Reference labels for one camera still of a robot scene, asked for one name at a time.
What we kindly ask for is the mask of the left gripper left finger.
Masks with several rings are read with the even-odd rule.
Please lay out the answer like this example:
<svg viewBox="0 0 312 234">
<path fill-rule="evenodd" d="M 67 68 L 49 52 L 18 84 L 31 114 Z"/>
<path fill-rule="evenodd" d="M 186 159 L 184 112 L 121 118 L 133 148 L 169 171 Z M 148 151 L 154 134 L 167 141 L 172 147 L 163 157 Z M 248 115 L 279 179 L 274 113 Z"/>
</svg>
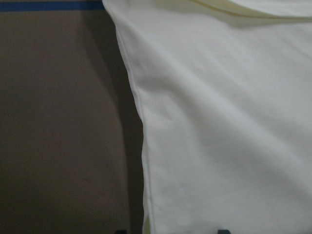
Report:
<svg viewBox="0 0 312 234">
<path fill-rule="evenodd" d="M 127 230 L 116 230 L 115 234 L 127 234 Z"/>
</svg>

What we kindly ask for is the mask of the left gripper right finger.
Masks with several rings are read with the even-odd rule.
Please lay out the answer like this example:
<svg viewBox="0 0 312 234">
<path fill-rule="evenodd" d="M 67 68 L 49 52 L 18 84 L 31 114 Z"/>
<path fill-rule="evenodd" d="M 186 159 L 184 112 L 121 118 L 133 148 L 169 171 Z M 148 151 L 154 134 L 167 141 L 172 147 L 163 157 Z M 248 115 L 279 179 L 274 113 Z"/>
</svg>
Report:
<svg viewBox="0 0 312 234">
<path fill-rule="evenodd" d="M 229 234 L 229 230 L 218 230 L 217 234 Z"/>
</svg>

